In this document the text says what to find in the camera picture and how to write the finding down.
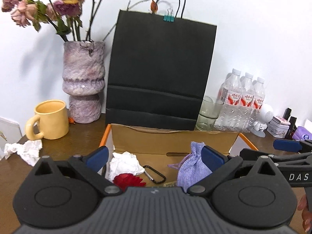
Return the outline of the person's right hand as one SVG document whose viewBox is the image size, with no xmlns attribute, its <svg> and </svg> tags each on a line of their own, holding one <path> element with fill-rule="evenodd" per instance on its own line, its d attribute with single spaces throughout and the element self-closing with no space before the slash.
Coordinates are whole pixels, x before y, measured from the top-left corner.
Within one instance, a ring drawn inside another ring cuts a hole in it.
<svg viewBox="0 0 312 234">
<path fill-rule="evenodd" d="M 301 211 L 302 227 L 304 228 L 305 232 L 308 233 L 311 230 L 312 214 L 308 209 L 306 195 L 303 195 L 300 199 L 297 209 Z"/>
</svg>

